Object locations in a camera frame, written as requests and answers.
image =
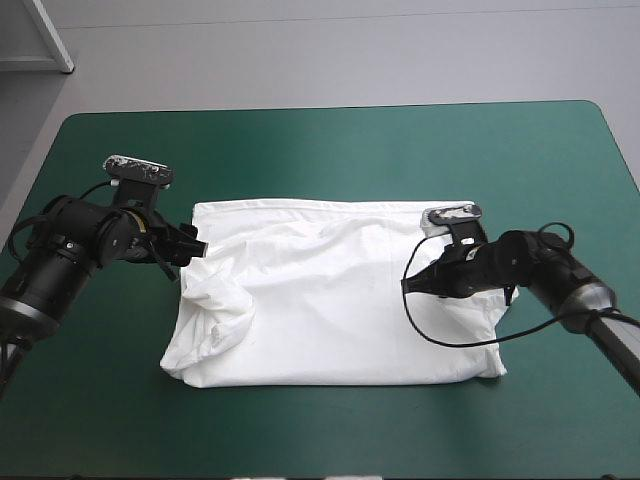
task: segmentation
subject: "black wire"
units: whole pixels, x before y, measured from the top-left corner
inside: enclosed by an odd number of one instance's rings
[[[97,185],[94,185],[93,187],[91,187],[89,190],[87,190],[86,192],[84,192],[82,195],[80,195],[80,199],[83,199],[84,197],[86,197],[87,195],[89,195],[90,193],[92,193],[94,190],[97,190],[101,187],[106,187],[107,185],[111,185],[111,180],[107,180],[106,182],[100,182]]]
[[[402,275],[402,283],[404,285],[406,279],[407,279],[407,274],[409,272],[409,268],[411,267],[411,263],[413,262],[413,259],[416,256],[416,253],[418,252],[418,249],[420,248],[420,246],[426,242],[427,239],[423,238],[422,240],[420,240],[418,242],[418,244],[415,246],[415,248],[413,249],[413,252],[411,253],[411,257],[409,257],[409,261],[407,262],[407,266],[404,269],[404,274]],[[448,348],[471,348],[471,347],[482,347],[484,345],[492,345],[494,343],[500,343],[500,342],[506,342],[509,340],[515,340],[516,338],[520,338],[520,337],[524,337],[526,335],[531,335],[532,333],[535,332],[539,332],[540,330],[547,328],[550,325],[553,325],[556,322],[559,322],[560,320],[564,320],[566,318],[572,318],[572,317],[576,317],[576,316],[581,316],[581,315],[590,315],[593,318],[596,318],[597,316],[601,316],[601,317],[606,317],[606,318],[611,318],[614,320],[619,320],[621,322],[624,323],[628,323],[630,325],[635,325],[636,327],[640,328],[640,322],[628,317],[626,315],[622,315],[621,313],[616,313],[616,312],[611,312],[611,311],[598,311],[598,310],[583,310],[583,311],[575,311],[575,312],[570,312],[570,313],[565,313],[562,315],[557,315],[555,317],[553,317],[550,320],[547,320],[546,322],[542,322],[539,325],[536,325],[534,327],[531,327],[527,330],[522,330],[520,332],[517,333],[512,333],[511,335],[505,335],[504,337],[498,337],[498,338],[494,338],[491,340],[482,340],[482,341],[478,341],[478,342],[469,342],[469,343],[449,343],[449,342],[444,342],[442,340],[437,340],[435,338],[431,338],[430,336],[428,336],[426,333],[424,333],[420,327],[418,327],[418,325],[416,325],[415,321],[413,320],[413,317],[411,316],[411,312],[409,312],[409,306],[407,305],[407,294],[404,291],[404,289],[402,290],[402,304],[404,305],[404,311],[407,314],[407,318],[409,319],[409,323],[411,323],[411,326],[413,327],[413,329],[418,333],[418,335],[420,335],[422,338],[424,338],[426,341],[430,342],[430,343],[434,343],[436,345],[440,345],[441,347],[448,347]]]
[[[573,228],[571,228],[569,225],[567,225],[567,224],[566,224],[566,223],[564,223],[564,222],[549,222],[549,223],[547,223],[547,224],[545,224],[545,225],[541,226],[541,227],[538,229],[538,231],[536,232],[536,235],[537,235],[537,237],[538,237],[538,240],[540,240],[540,243],[542,243],[542,244],[543,244],[545,247],[547,247],[547,248],[551,248],[552,250],[558,250],[558,249],[559,249],[559,247],[556,247],[556,246],[554,246],[554,245],[551,245],[549,242],[547,242],[547,241],[544,239],[544,236],[542,235],[543,233],[545,233],[545,232],[546,232],[546,230],[547,230],[549,227],[552,227],[552,226],[554,226],[554,225],[557,225],[558,227],[562,227],[562,228],[564,228],[564,229],[567,231],[567,233],[569,234],[569,238],[568,238],[566,241],[565,241],[565,240],[563,240],[563,242],[564,242],[564,248],[560,248],[560,249],[562,249],[562,250],[571,250],[571,249],[573,248],[573,244],[574,244],[574,242],[575,242],[575,240],[576,240],[576,234],[575,234],[575,232],[573,231]]]
[[[13,241],[13,237],[20,230],[24,230],[27,227],[32,225],[36,225],[38,223],[48,223],[50,222],[49,218],[46,215],[36,215],[35,217],[27,218],[21,222],[16,223],[11,232],[9,233],[9,237],[7,238],[7,250],[9,250],[9,255],[11,255],[19,264],[22,264],[22,257],[18,254],[16,250],[16,245]]]

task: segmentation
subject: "gray floor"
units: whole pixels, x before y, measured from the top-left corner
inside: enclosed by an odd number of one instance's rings
[[[44,3],[77,69],[0,73],[0,242],[78,112],[588,99],[640,178],[638,0]]]

